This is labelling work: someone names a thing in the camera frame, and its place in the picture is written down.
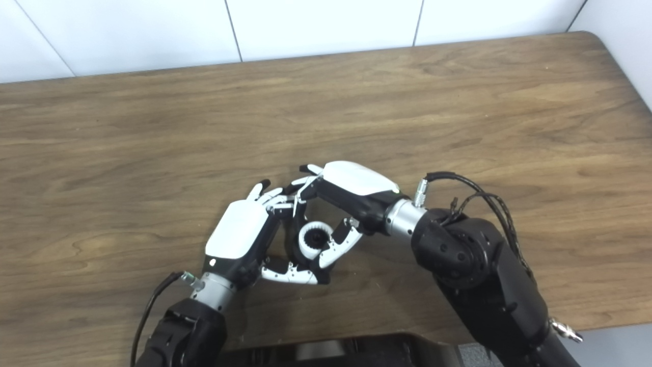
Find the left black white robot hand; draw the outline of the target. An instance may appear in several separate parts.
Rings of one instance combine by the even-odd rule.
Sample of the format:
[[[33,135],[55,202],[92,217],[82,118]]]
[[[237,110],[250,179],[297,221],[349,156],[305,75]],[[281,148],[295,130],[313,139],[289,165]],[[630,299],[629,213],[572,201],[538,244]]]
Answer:
[[[284,188],[268,190],[258,182],[246,198],[231,202],[205,246],[203,288],[244,290],[259,279],[299,285],[328,285],[328,270],[293,262],[267,260],[267,251],[284,222],[305,224],[307,203]]]

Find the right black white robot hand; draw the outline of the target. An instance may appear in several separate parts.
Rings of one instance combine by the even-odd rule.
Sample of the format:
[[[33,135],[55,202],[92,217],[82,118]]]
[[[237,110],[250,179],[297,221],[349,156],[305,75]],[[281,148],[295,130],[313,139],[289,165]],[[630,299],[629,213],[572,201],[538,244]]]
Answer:
[[[304,235],[298,235],[300,253],[308,265],[319,269],[330,268],[364,235],[393,235],[409,243],[417,222],[425,213],[416,207],[410,197],[387,177],[351,161],[331,161],[323,168],[304,165],[302,172],[309,176],[291,184],[291,192],[308,203],[320,198],[348,214],[321,248],[310,246]],[[296,224],[311,230],[312,222]]]

